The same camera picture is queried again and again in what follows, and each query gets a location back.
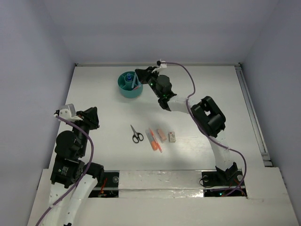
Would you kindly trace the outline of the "blue thin pen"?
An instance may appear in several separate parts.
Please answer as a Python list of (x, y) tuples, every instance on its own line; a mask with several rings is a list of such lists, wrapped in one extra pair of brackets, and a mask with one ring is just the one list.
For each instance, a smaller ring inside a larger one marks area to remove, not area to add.
[(134, 87), (135, 87), (136, 80), (137, 80), (137, 74), (135, 73), (134, 78), (133, 78), (133, 82), (132, 82), (132, 86), (131, 86), (132, 89), (134, 89)]

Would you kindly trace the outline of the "small blue-capped glue bottle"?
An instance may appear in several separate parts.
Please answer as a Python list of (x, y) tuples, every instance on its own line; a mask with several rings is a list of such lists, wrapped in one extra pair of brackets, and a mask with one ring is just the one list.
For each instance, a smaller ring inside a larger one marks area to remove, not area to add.
[(130, 73), (127, 74), (127, 81), (132, 81), (132, 75)]

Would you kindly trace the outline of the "red thin pen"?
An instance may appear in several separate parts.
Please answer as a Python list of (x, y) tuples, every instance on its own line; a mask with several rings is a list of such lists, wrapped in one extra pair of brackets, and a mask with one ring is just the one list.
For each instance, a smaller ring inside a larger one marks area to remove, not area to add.
[(157, 141), (157, 139), (156, 139), (156, 137), (155, 137), (155, 135), (154, 135), (154, 132), (151, 130), (151, 128), (149, 128), (149, 131), (150, 131), (152, 137), (154, 138), (154, 141), (156, 142), (156, 145), (157, 145), (159, 151), (162, 153), (162, 148), (161, 148), (161, 146), (159, 145), (159, 143), (158, 143), (158, 141)]

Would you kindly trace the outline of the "orange highlighter marker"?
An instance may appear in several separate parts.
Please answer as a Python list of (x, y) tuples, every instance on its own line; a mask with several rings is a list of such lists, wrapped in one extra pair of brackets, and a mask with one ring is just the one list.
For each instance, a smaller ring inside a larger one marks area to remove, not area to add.
[(156, 143), (155, 139), (153, 138), (151, 132), (150, 132), (148, 129), (146, 129), (146, 130), (145, 130), (145, 133), (146, 133), (146, 135), (147, 135), (147, 138), (148, 138), (148, 140), (149, 140), (149, 143), (150, 143), (150, 145), (151, 145), (153, 151), (158, 150), (157, 143)]

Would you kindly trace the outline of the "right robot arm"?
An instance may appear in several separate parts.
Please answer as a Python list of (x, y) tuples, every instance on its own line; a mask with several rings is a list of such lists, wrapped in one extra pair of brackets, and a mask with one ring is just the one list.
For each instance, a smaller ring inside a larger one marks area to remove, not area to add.
[(238, 170), (232, 160), (225, 141), (226, 117), (210, 97), (206, 96), (198, 103), (190, 101), (189, 97), (181, 98), (172, 91), (169, 77), (159, 71), (161, 66), (150, 66), (146, 69), (136, 69), (135, 74), (141, 84), (147, 84), (158, 98), (160, 107), (170, 112), (182, 112), (191, 116), (200, 132), (210, 142), (215, 158), (215, 170), (204, 171), (200, 183), (205, 188), (215, 186), (241, 187), (246, 173)]

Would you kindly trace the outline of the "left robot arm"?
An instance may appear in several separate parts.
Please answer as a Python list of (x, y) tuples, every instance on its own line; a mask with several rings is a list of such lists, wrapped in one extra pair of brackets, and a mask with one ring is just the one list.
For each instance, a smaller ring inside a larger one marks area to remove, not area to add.
[(43, 226), (74, 226), (95, 186), (104, 181), (102, 165), (82, 161), (87, 144), (93, 145), (90, 131), (99, 128), (96, 107), (76, 111), (74, 105), (60, 107), (54, 116), (72, 127), (59, 133), (55, 141), (55, 161), (50, 177), (50, 211)]

